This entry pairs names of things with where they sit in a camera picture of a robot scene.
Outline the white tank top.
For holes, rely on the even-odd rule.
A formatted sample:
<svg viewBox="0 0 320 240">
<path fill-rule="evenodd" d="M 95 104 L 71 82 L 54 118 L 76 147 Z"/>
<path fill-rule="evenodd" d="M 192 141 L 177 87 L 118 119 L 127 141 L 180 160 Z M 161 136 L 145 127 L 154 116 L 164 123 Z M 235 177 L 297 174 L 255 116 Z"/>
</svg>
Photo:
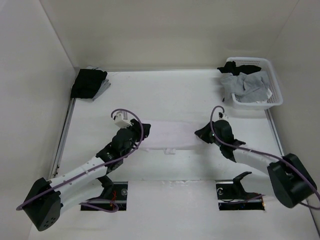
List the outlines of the white tank top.
<svg viewBox="0 0 320 240">
<path fill-rule="evenodd" d="M 174 155 L 178 150 L 194 150 L 204 142 L 195 131 L 203 127 L 197 122 L 147 120 L 150 124 L 149 135 L 139 146 L 146 152 L 162 150 L 167 155 Z"/>
</svg>

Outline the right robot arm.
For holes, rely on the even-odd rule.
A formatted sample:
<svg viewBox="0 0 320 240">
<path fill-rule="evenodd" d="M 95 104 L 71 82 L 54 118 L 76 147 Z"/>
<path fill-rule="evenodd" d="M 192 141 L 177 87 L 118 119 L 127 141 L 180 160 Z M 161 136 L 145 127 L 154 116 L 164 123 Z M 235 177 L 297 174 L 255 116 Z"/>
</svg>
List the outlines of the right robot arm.
<svg viewBox="0 0 320 240">
<path fill-rule="evenodd" d="M 250 149 L 244 141 L 234 137 L 226 120 L 211 121 L 196 130 L 195 135 L 207 144 L 216 144 L 226 159 L 264 173 L 264 177 L 257 179 L 249 177 L 250 171 L 235 177 L 231 190 L 238 198 L 259 190 L 262 194 L 274 196 L 283 206 L 293 208 L 313 194 L 320 195 L 316 183 L 295 154 L 278 157 Z"/>
</svg>

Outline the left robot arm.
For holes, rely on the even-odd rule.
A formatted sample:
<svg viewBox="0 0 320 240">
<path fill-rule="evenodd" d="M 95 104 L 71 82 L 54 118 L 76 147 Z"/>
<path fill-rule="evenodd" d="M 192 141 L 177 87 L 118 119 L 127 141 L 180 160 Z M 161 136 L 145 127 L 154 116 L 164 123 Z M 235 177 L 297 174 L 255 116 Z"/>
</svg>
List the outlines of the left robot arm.
<svg viewBox="0 0 320 240">
<path fill-rule="evenodd" d="M 22 204 L 36 229 L 47 230 L 75 205 L 108 199 L 114 186 L 108 174 L 123 164 L 150 130 L 151 124 L 132 119 L 129 126 L 119 129 L 111 142 L 83 165 L 50 180 L 43 177 L 36 180 Z"/>
</svg>

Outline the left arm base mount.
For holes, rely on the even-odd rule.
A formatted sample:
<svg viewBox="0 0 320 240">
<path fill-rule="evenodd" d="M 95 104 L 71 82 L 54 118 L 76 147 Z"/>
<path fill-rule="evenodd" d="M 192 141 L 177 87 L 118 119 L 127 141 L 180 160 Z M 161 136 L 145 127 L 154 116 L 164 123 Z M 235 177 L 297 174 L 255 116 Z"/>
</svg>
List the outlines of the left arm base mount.
<svg viewBox="0 0 320 240">
<path fill-rule="evenodd" d="M 105 211 L 114 211 L 118 205 L 119 211 L 127 210 L 128 182 L 114 182 L 112 190 L 103 190 L 100 196 L 91 198 L 89 204 L 104 209 Z"/>
</svg>

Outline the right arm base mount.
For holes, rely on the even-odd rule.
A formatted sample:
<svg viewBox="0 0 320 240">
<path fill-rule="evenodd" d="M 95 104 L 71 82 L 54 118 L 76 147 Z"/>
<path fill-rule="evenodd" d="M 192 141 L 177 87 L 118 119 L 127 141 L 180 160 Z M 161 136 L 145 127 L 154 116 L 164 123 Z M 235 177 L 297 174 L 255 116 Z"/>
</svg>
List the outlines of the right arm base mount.
<svg viewBox="0 0 320 240">
<path fill-rule="evenodd" d="M 241 180 L 250 171 L 229 180 L 218 180 L 215 182 L 218 209 L 220 211 L 264 211 L 265 204 L 263 196 L 256 192 L 246 192 Z"/>
</svg>

